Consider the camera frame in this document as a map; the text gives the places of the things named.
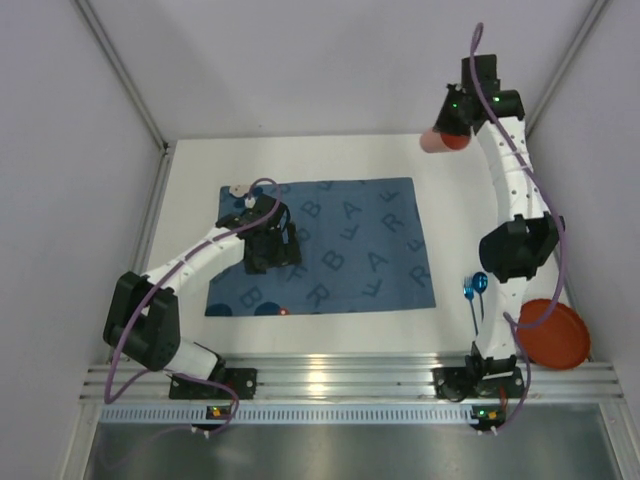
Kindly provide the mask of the pink plastic cup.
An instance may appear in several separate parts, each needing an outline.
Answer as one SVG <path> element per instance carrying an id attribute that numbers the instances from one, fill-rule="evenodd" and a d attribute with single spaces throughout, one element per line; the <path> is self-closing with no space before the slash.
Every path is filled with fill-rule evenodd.
<path id="1" fill-rule="evenodd" d="M 444 142 L 439 131 L 431 128 L 425 131 L 419 139 L 420 148 L 428 154 L 448 152 L 449 147 Z"/>

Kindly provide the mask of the blue lettered placemat cloth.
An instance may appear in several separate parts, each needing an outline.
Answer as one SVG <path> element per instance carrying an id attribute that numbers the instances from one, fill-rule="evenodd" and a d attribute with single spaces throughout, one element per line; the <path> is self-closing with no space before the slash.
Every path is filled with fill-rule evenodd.
<path id="1" fill-rule="evenodd" d="M 298 266 L 249 275 L 238 264 L 209 285 L 208 317 L 431 309 L 436 300 L 409 177 L 257 187 L 283 195 L 300 242 Z"/>

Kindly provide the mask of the blue metallic spoon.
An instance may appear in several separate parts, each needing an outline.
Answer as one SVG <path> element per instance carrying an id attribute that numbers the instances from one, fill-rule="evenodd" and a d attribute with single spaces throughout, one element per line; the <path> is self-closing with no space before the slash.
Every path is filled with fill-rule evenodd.
<path id="1" fill-rule="evenodd" d="M 483 271 L 476 272 L 472 277 L 472 286 L 480 302 L 481 316 L 485 315 L 483 295 L 488 287 L 488 276 Z"/>

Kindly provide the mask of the red plastic plate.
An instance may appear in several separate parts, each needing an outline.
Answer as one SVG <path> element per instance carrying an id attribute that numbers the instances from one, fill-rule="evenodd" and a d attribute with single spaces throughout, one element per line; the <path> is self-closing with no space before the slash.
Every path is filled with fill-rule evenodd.
<path id="1" fill-rule="evenodd" d="M 519 353 L 534 364 L 570 370 L 584 363 L 591 351 L 591 336 L 582 318 L 558 302 L 550 317 L 533 329 L 518 329 Z"/>

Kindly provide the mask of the blue metallic fork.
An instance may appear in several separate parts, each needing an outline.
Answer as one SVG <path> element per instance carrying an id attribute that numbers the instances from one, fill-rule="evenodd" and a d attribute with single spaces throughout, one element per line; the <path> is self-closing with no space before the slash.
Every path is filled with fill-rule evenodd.
<path id="1" fill-rule="evenodd" d="M 463 295 L 464 295 L 465 299 L 467 300 L 467 302 L 469 304 L 469 307 L 470 307 L 471 317 L 472 317 L 472 322 L 473 322 L 473 327 L 474 327 L 474 333 L 475 333 L 475 335 L 478 335 L 479 328 L 478 328 L 477 316 L 476 316 L 475 307 L 474 307 L 475 290 L 474 290 L 474 287 L 473 287 L 472 278 L 469 277 L 469 276 L 467 276 L 464 279 Z"/>

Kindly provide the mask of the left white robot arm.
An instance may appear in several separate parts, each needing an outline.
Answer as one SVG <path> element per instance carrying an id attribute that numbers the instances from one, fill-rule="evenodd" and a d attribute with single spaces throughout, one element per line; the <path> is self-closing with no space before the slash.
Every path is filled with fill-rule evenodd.
<path id="1" fill-rule="evenodd" d="M 127 272 L 116 282 L 103 330 L 116 356 L 147 370 L 212 381 L 223 359 L 181 333 L 180 298 L 241 265 L 248 275 L 301 263 L 296 225 L 280 199 L 262 194 L 240 213 L 219 219 L 187 251 L 143 274 Z"/>

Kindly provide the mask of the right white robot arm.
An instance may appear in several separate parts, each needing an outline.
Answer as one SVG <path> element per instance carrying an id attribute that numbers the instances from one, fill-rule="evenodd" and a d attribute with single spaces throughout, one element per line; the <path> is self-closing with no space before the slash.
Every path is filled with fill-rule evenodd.
<path id="1" fill-rule="evenodd" d="M 464 366 L 434 372 L 437 397 L 452 402 L 498 397 L 501 391 L 519 395 L 514 333 L 524 295 L 564 238 L 563 220 L 531 177 L 521 97 L 502 89 L 493 54 L 462 60 L 461 79 L 448 85 L 435 125 L 420 145 L 428 153 L 454 152 L 472 139 L 484 152 L 497 200 L 497 225 L 479 242 L 481 266 L 496 281 L 495 301 L 474 324 Z"/>

